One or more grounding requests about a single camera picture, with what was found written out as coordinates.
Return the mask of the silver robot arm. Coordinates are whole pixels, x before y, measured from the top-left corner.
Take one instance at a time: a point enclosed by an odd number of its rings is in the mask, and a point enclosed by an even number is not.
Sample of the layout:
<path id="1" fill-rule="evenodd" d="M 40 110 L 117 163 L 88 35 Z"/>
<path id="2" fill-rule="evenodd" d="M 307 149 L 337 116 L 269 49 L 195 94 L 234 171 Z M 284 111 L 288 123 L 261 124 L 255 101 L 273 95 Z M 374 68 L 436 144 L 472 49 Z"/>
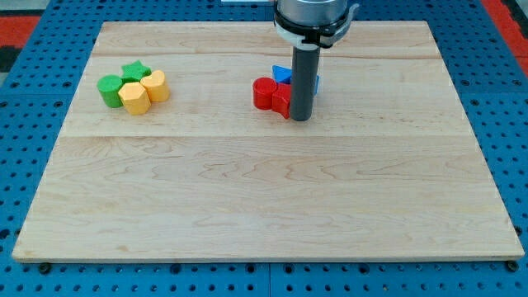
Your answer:
<path id="1" fill-rule="evenodd" d="M 349 31 L 360 4 L 349 0 L 277 0 L 277 34 L 290 43 L 290 118 L 309 120 L 314 106 L 320 51 L 330 49 Z"/>

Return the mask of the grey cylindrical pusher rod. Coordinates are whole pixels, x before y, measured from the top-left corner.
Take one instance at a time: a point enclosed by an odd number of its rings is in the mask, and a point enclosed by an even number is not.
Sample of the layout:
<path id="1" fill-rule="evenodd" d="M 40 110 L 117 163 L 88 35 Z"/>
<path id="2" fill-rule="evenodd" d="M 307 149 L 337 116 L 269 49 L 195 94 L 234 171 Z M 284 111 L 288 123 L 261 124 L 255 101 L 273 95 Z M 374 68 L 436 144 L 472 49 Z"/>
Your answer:
<path id="1" fill-rule="evenodd" d="M 314 87 L 318 75 L 320 49 L 302 50 L 293 48 L 290 118 L 296 121 L 309 120 L 314 105 Z"/>

